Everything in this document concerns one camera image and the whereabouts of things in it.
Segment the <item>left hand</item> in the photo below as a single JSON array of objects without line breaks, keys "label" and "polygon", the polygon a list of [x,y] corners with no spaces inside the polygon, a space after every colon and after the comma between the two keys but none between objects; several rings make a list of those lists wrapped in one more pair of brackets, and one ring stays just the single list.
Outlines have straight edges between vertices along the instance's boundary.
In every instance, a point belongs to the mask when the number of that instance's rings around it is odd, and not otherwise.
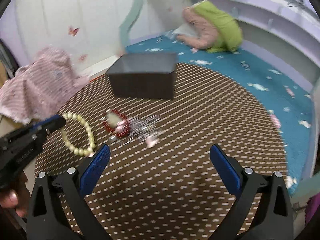
[{"label": "left hand", "polygon": [[24,218],[28,214],[30,192],[26,187],[28,178],[22,172],[14,182],[13,188],[1,191],[1,207],[4,209],[14,209],[17,215]]}]

